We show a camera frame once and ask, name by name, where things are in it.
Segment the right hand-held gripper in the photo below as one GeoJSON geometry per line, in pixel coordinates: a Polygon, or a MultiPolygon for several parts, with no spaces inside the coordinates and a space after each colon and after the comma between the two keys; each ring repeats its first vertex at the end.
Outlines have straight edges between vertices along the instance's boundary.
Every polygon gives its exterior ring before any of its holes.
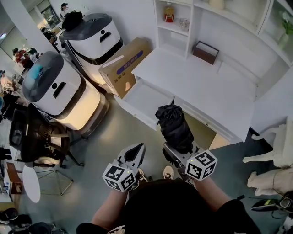
{"type": "Polygon", "coordinates": [[[184,181],[195,179],[202,181],[215,170],[217,158],[209,151],[198,152],[199,147],[193,146],[192,153],[181,154],[168,143],[164,143],[163,154],[167,161],[177,169],[184,181]]]}

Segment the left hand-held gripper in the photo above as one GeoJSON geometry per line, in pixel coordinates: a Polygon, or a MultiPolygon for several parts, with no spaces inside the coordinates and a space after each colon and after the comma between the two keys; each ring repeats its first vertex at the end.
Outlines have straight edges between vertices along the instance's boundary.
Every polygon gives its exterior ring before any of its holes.
{"type": "Polygon", "coordinates": [[[109,163],[102,175],[107,186],[120,192],[131,190],[136,186],[139,180],[138,169],[143,162],[145,152],[144,143],[133,144],[123,149],[118,159],[109,163]]]}

